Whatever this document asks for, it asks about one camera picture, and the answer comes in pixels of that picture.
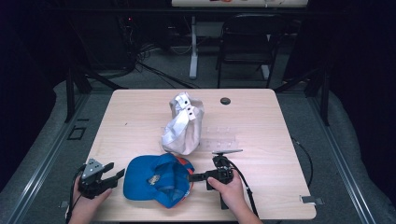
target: black curtain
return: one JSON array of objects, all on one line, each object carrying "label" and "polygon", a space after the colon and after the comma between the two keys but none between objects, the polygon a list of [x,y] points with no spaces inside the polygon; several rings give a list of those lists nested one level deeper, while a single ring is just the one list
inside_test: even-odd
[{"label": "black curtain", "polygon": [[[0,189],[47,122],[56,100],[53,87],[65,80],[71,51],[78,49],[62,44],[67,32],[51,28],[64,27],[44,7],[41,1],[0,3]],[[83,54],[74,57],[84,62]]]},{"label": "black curtain", "polygon": [[384,0],[362,12],[337,55],[331,90],[353,123],[369,176],[396,205],[395,11]]},{"label": "black curtain", "polygon": [[[355,0],[309,0],[308,12],[339,13],[350,7]],[[346,22],[343,16],[329,16],[310,19],[298,19],[301,25],[290,54],[283,78],[290,80],[303,76],[326,59],[332,41],[338,35],[340,27]]]},{"label": "black curtain", "polygon": [[[130,0],[131,8],[165,8],[171,6],[169,0]],[[131,16],[136,24],[136,39],[140,44],[155,44],[162,49],[171,47],[171,33],[168,27],[173,26],[171,17],[164,15]]]}]

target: blue cap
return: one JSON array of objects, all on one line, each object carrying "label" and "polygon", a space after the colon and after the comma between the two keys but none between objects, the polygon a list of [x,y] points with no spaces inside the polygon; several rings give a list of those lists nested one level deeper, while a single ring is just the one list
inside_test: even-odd
[{"label": "blue cap", "polygon": [[190,193],[187,177],[193,171],[188,160],[172,153],[136,157],[129,163],[125,174],[124,196],[135,201],[154,199],[171,208]]}]

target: dark background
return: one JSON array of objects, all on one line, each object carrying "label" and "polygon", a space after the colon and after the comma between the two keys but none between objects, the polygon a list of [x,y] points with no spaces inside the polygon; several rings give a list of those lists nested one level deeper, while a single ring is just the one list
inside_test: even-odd
[{"label": "dark background", "polygon": [[[56,99],[52,88],[65,80],[72,62],[95,67],[95,61],[101,61],[113,69],[133,66],[131,49],[123,48],[124,36],[116,33],[120,22],[117,18],[100,21],[106,30],[101,37],[99,33],[91,34],[97,31],[83,16],[72,19],[77,20],[76,28],[64,15],[43,10],[57,4],[20,0],[2,2],[0,6],[1,189],[50,116]],[[169,1],[158,5],[167,6]],[[342,10],[346,6],[345,1],[314,0],[309,10]],[[341,48],[330,70],[331,91],[339,97],[354,125],[369,176],[396,204],[396,5],[384,0],[357,9],[359,13],[351,23],[303,21],[285,77],[300,76],[317,66],[342,31]],[[140,22],[146,38],[166,49],[167,30],[163,26],[172,18],[161,21],[151,18]],[[153,27],[160,32],[152,33],[149,28]],[[83,30],[84,37],[76,29]],[[99,59],[93,58],[81,41],[94,45],[92,49],[97,50]],[[111,50],[116,50],[118,57],[106,57]]]}]

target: black chair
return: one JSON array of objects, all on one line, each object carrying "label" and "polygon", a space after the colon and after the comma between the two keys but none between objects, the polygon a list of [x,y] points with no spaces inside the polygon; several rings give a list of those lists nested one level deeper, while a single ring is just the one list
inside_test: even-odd
[{"label": "black chair", "polygon": [[278,45],[287,29],[288,21],[280,15],[238,14],[224,22],[219,43],[216,69],[221,81],[221,65],[257,64],[269,65],[269,87],[274,70]]}]

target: human hand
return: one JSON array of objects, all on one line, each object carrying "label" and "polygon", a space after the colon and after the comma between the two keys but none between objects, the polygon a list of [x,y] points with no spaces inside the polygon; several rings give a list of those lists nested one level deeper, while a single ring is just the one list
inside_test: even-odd
[{"label": "human hand", "polygon": [[105,192],[93,199],[85,198],[84,196],[81,196],[81,192],[78,191],[78,182],[80,178],[81,176],[76,179],[74,186],[73,204],[75,206],[73,208],[73,214],[69,224],[90,223],[99,205],[104,202],[112,192],[112,189],[107,189]]},{"label": "human hand", "polygon": [[209,177],[207,182],[221,193],[223,201],[233,213],[242,208],[246,209],[248,207],[245,202],[241,177],[236,170],[233,170],[233,180],[227,185],[219,182],[213,177]]},{"label": "human hand", "polygon": [[227,185],[213,177],[209,177],[207,182],[221,193],[223,201],[240,224],[262,224],[245,201],[241,177],[236,170],[233,170],[233,180]]}]

